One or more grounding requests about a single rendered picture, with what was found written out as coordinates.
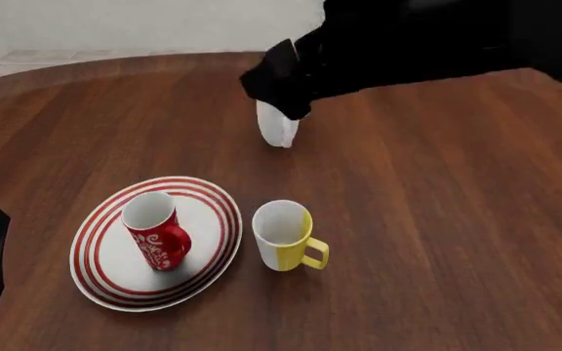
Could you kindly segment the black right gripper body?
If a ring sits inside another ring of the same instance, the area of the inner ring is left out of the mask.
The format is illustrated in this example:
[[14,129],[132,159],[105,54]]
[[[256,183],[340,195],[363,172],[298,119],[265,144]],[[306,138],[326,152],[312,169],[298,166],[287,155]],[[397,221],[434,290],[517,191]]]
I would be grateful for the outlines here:
[[240,77],[249,98],[279,110],[309,110],[320,93],[325,64],[322,40],[282,40]]

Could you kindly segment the red mug with white pattern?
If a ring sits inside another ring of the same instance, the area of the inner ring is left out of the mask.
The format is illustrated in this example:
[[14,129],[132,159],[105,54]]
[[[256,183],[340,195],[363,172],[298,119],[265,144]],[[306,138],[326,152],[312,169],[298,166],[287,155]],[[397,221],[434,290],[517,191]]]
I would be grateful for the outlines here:
[[156,271],[177,268],[191,249],[190,236],[179,225],[174,199],[165,192],[138,195],[125,206],[121,221]]

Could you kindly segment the white and yellow mug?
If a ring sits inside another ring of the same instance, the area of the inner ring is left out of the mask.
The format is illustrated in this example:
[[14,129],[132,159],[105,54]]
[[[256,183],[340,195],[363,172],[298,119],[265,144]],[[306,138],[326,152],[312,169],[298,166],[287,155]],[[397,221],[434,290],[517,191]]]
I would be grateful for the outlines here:
[[319,270],[326,267],[329,246],[314,239],[312,229],[310,212],[295,201],[270,201],[252,218],[261,259],[274,271],[291,271],[301,264]]

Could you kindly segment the white plate with red rings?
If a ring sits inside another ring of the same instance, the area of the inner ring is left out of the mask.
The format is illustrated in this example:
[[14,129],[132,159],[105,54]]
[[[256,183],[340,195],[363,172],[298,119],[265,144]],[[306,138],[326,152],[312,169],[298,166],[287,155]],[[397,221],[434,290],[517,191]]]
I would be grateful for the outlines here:
[[[152,269],[121,221],[125,206],[145,192],[174,199],[189,253],[177,268]],[[231,196],[197,177],[157,177],[106,198],[77,230],[69,254],[70,274],[94,303],[124,312],[150,312],[182,303],[211,286],[236,256],[242,216]]]

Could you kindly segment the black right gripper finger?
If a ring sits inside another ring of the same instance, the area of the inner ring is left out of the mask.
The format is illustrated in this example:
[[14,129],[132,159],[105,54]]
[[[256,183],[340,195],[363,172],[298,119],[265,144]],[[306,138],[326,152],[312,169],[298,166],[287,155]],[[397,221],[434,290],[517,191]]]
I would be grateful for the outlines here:
[[280,107],[281,112],[290,120],[300,120],[311,112],[309,101],[284,102]]

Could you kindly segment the plain white mug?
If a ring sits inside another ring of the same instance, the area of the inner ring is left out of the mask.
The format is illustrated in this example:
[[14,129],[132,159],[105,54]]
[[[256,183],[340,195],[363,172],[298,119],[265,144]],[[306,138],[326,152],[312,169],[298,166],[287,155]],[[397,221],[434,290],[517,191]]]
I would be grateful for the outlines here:
[[294,121],[264,101],[256,101],[257,119],[262,138],[276,148],[290,148],[299,129]]

